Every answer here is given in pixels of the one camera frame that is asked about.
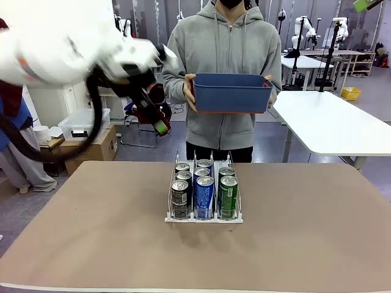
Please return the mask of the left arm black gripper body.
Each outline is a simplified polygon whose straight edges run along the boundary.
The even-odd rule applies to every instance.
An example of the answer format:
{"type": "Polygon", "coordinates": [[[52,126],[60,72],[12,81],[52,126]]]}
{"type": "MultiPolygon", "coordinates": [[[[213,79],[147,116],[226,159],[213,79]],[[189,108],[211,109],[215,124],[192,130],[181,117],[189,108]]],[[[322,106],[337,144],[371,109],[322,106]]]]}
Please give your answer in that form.
{"type": "Polygon", "coordinates": [[[137,114],[141,114],[142,122],[156,125],[158,122],[164,122],[162,112],[153,103],[147,94],[147,89],[156,79],[151,69],[145,73],[139,70],[136,74],[124,78],[109,79],[108,74],[97,68],[99,84],[107,86],[120,98],[129,97],[136,106],[137,114]]]}

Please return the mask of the person's right hand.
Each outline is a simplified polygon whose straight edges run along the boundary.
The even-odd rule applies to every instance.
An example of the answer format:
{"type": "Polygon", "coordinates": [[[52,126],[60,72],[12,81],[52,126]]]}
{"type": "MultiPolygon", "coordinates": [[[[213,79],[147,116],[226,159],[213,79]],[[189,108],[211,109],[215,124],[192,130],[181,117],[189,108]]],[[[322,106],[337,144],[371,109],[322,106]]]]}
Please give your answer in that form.
{"type": "Polygon", "coordinates": [[[185,81],[184,81],[184,85],[183,85],[183,93],[188,101],[190,108],[194,112],[197,112],[196,102],[195,102],[196,99],[193,94],[193,81],[195,78],[196,78],[195,74],[186,74],[185,75],[185,81]]]}

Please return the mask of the person's left hand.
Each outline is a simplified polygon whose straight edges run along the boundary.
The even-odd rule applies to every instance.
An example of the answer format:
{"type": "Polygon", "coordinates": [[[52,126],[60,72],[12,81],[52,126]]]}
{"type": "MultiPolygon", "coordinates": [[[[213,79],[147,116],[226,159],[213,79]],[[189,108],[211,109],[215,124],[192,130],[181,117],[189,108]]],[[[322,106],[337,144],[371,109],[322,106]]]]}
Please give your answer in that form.
{"type": "MultiPolygon", "coordinates": [[[[264,79],[265,79],[265,82],[268,85],[271,85],[272,76],[270,74],[264,76],[264,79]]],[[[270,97],[269,97],[269,101],[268,101],[268,109],[270,109],[274,105],[275,102],[276,102],[276,97],[275,97],[275,94],[274,94],[274,89],[272,89],[270,97]]]]}

